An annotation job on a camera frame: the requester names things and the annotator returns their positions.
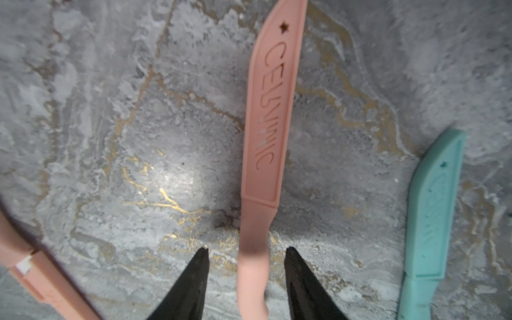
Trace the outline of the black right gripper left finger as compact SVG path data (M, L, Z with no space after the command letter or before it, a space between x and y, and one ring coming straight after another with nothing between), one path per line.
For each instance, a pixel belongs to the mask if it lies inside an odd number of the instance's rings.
M208 274L209 251L201 247L148 320L201 320Z

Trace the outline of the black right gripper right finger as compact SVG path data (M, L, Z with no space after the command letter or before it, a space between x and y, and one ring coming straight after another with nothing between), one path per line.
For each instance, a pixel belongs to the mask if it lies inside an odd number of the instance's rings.
M284 266L291 319L348 320L296 248L287 248Z

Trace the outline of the teal fruit knife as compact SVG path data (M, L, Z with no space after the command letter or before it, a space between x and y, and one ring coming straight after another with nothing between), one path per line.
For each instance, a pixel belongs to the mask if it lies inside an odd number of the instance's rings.
M409 186L405 276L398 319L430 319L445 278L466 134L443 132L429 148Z

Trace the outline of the pink fruit knife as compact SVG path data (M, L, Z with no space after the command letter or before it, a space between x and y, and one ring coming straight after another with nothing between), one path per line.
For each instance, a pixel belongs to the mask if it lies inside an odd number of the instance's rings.
M237 305L242 319L268 319L269 230L281 194L307 1L278 1L251 56L241 179Z
M40 303L64 319L99 319L67 277L43 251L36 251L1 214L1 265Z

